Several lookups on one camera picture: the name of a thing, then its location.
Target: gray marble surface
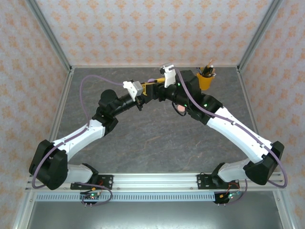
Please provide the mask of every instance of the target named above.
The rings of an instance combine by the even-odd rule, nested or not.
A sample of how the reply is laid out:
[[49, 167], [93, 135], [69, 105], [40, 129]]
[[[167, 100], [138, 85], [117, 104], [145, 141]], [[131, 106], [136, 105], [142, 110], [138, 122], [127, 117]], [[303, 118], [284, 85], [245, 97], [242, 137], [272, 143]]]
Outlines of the gray marble surface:
[[[217, 68], [211, 88], [205, 91], [246, 126], [253, 129], [235, 68]], [[86, 123], [79, 99], [83, 77], [96, 74], [123, 82], [144, 82], [159, 78], [157, 68], [75, 69], [57, 138], [62, 138]], [[83, 99], [90, 116], [95, 114], [101, 93], [113, 89], [120, 97], [123, 87], [91, 78], [86, 81]], [[221, 162], [236, 162], [246, 156], [220, 133], [193, 120], [181, 117], [171, 102], [151, 101], [141, 112], [134, 107], [117, 116], [119, 123], [106, 137], [77, 153], [70, 164], [88, 163], [100, 173], [114, 172], [212, 172]]]

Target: white bracket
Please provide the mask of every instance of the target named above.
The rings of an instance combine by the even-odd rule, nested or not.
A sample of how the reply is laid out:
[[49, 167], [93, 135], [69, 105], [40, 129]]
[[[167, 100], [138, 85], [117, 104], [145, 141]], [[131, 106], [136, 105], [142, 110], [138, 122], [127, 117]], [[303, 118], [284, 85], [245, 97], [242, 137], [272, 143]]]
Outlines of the white bracket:
[[133, 101], [135, 101], [135, 97], [143, 93], [143, 87], [139, 81], [136, 82], [124, 81], [123, 88], [126, 88], [128, 90], [128, 93]]
[[171, 84], [175, 84], [176, 83], [176, 70], [172, 69], [170, 70], [170, 68], [173, 68], [174, 65], [171, 63], [166, 63], [164, 64], [161, 68], [164, 69], [164, 77], [165, 77], [165, 82], [164, 82], [164, 87], [167, 88], [169, 85]]

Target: black cable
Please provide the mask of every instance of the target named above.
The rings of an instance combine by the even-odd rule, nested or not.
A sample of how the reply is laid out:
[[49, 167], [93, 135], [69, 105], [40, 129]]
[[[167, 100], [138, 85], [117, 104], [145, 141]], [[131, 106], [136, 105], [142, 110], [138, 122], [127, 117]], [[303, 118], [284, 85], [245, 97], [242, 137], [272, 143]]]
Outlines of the black cable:
[[178, 113], [178, 115], [181, 115], [181, 116], [185, 116], [186, 115], [186, 111], [184, 112], [184, 114], [181, 114], [178, 110], [177, 110], [177, 108], [175, 107], [175, 104], [172, 102], [172, 106], [173, 106], [173, 109], [175, 110], [175, 112], [177, 112]]

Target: wall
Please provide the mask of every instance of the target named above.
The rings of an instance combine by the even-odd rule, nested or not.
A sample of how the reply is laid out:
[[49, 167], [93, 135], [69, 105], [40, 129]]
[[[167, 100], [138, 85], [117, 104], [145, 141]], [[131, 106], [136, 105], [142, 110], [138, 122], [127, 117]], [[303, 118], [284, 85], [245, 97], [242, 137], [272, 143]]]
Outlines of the wall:
[[284, 0], [243, 72], [260, 134], [285, 145], [282, 161], [305, 225], [305, 5]]
[[0, 5], [0, 224], [12, 228], [37, 144], [49, 137], [66, 71], [24, 0]]
[[271, 0], [38, 0], [72, 65], [237, 65]]

